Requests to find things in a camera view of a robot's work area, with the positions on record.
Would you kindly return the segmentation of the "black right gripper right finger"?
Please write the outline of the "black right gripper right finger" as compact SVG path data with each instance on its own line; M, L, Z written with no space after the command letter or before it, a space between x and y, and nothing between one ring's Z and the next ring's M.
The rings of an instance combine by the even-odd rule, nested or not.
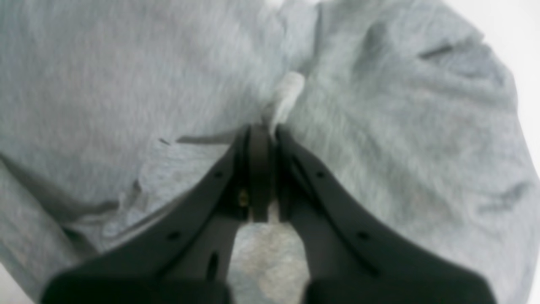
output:
M276 131L279 218L300 236L303 304L494 304L484 277L428 252L363 208L329 169Z

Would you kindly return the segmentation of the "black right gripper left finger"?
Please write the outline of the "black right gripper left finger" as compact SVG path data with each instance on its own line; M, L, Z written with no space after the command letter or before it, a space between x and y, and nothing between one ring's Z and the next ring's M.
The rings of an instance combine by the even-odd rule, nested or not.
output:
M243 127L175 208L127 244L56 276L43 304L231 304L226 284L239 227L268 221L272 141Z

